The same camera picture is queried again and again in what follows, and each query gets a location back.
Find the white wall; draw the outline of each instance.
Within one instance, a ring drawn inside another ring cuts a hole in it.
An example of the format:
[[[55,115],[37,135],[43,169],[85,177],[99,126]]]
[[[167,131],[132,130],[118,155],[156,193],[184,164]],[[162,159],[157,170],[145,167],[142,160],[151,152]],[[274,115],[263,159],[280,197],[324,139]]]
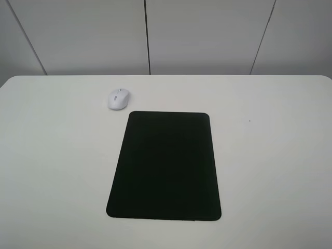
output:
[[[148,74],[144,3],[10,0],[47,74]]]
[[[331,11],[331,0],[277,0],[252,73],[332,77]]]
[[[147,0],[151,74],[249,74],[274,0]]]
[[[143,0],[9,0],[48,74],[148,74]],[[332,77],[331,0],[146,0],[152,74]],[[0,86],[43,70],[0,0]]]
[[[0,87],[15,75],[44,75],[5,0],[0,0]]]

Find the black mouse pad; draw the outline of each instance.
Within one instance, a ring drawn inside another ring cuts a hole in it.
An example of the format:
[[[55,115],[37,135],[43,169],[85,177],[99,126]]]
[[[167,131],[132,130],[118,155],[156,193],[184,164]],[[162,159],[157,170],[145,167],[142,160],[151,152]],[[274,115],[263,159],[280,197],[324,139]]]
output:
[[[209,116],[132,112],[110,191],[111,217],[221,217]]]

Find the white desk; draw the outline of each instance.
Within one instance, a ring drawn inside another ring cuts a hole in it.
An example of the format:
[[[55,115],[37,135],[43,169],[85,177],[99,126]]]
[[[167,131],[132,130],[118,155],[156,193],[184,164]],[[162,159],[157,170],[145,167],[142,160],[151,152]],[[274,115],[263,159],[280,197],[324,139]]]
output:
[[[128,107],[107,108],[116,88]],[[19,76],[0,88],[0,248],[331,248],[323,76]],[[108,217],[133,110],[206,112],[222,217]]]

